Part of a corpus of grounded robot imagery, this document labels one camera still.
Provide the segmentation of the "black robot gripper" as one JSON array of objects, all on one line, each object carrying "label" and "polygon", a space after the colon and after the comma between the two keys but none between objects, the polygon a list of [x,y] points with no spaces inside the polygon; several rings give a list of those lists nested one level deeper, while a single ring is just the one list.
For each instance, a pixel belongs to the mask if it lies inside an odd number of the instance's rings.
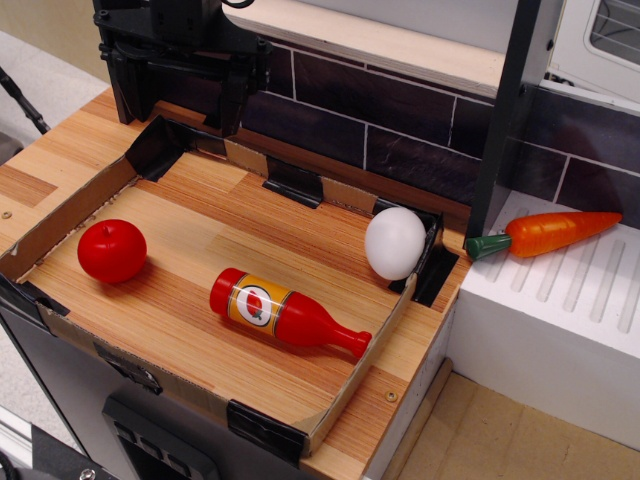
[{"label": "black robot gripper", "polygon": [[146,121],[158,100],[153,70],[222,75],[205,124],[237,133],[251,95],[268,86],[270,42],[233,23],[225,1],[98,1],[94,23],[121,123]]}]

